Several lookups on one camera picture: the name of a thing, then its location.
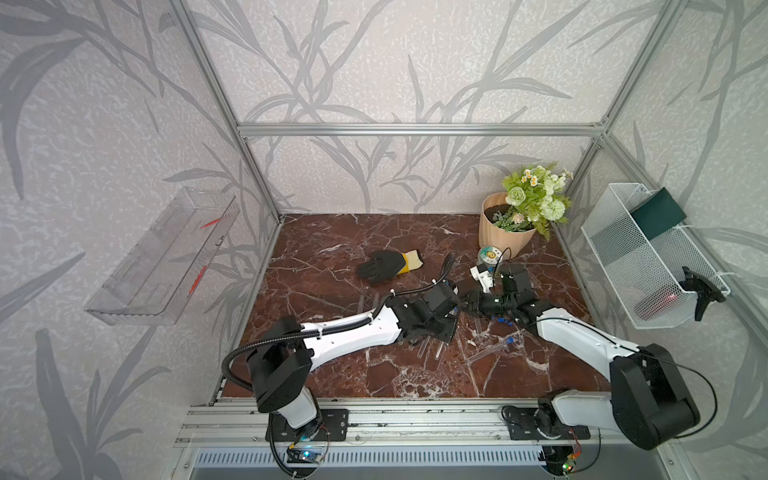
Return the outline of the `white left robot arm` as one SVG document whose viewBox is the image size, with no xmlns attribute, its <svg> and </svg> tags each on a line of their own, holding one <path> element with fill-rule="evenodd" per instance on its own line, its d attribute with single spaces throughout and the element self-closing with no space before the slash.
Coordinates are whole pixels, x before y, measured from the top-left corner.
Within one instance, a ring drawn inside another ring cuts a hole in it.
<svg viewBox="0 0 768 480">
<path fill-rule="evenodd" d="M 248 381 L 261 413 L 278 413 L 293 429 L 319 419 L 316 400 L 306 386 L 320 366 L 361 350 L 424 337 L 449 344 L 457 328 L 459 297 L 441 280 L 411 297 L 391 294 L 372 310 L 320 323 L 293 317 L 273 326 L 264 343 L 246 354 Z"/>
</svg>

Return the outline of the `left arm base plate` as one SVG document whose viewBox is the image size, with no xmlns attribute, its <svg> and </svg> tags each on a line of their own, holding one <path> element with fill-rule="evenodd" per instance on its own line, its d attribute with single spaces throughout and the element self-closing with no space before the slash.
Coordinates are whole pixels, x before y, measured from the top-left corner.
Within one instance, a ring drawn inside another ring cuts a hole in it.
<svg viewBox="0 0 768 480">
<path fill-rule="evenodd" d="M 265 434 L 265 438 L 268 441 L 276 442 L 308 442 L 311 440 L 342 442 L 347 438 L 348 426 L 348 409 L 322 408 L 313 420 L 297 428 L 292 427 L 281 414 L 274 413 L 268 421 L 269 431 Z"/>
</svg>

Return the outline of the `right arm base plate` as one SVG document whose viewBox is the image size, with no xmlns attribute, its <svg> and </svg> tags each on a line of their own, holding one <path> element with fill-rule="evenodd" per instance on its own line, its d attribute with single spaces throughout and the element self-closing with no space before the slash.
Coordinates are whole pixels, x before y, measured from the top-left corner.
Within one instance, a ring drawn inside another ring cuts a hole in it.
<svg viewBox="0 0 768 480">
<path fill-rule="evenodd" d="M 511 440 L 581 441 L 592 438 L 587 427 L 567 426 L 547 409 L 505 405 L 501 417 Z"/>
</svg>

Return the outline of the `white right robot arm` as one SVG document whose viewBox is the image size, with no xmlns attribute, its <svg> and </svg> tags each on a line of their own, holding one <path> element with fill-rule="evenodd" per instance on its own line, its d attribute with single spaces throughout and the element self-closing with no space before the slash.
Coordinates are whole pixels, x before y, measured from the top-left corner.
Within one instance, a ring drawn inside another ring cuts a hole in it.
<svg viewBox="0 0 768 480">
<path fill-rule="evenodd" d="M 607 392 L 562 389 L 538 401 L 533 422 L 546 438 L 567 427 L 619 432 L 633 445 L 653 450 L 696 433 L 701 414 L 683 378 L 685 366 L 662 346 L 641 346 L 577 318 L 537 297 L 522 264 L 471 267 L 473 286 L 459 296 L 474 316 L 509 320 L 563 348 L 610 384 Z"/>
</svg>

